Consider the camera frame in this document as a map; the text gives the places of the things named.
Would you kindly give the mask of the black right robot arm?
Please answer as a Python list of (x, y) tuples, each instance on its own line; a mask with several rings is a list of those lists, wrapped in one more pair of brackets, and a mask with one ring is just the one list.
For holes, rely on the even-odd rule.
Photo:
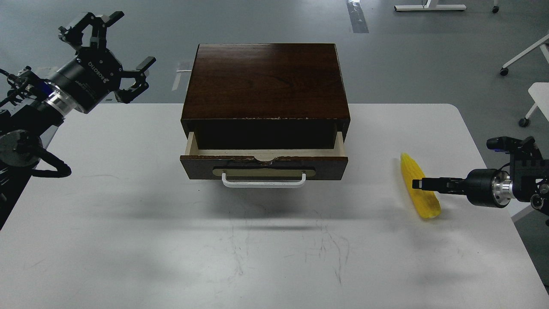
[(509, 171), (502, 167), (498, 170), (472, 170), (465, 179), (414, 176), (411, 181), (412, 192), (465, 195), (472, 205), (498, 209), (503, 209), (511, 199), (516, 199), (548, 215), (549, 163), (543, 159), (535, 139), (531, 136), (525, 139), (501, 136), (488, 139), (486, 146), (510, 156), (506, 164)]

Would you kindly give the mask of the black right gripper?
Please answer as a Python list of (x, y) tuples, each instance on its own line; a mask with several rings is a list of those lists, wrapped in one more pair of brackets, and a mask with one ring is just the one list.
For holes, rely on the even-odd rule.
[(452, 192), (458, 190), (475, 206), (502, 209), (512, 199), (512, 181), (508, 172), (485, 169), (472, 170), (464, 179), (421, 178), (412, 180), (412, 188), (422, 191)]

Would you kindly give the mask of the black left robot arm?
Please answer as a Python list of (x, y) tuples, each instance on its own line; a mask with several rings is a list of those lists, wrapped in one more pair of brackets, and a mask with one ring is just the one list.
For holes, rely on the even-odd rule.
[(50, 153), (42, 135), (60, 127), (71, 111), (90, 113), (108, 94), (120, 103), (131, 103), (149, 88), (145, 58), (136, 69), (125, 70), (107, 47), (107, 29), (124, 16), (87, 12), (69, 26), (59, 28), (59, 39), (75, 50), (75, 56), (47, 78), (30, 67), (17, 74), (1, 70), (10, 86), (1, 100), (1, 224), (10, 216), (31, 177), (65, 178), (71, 168)]

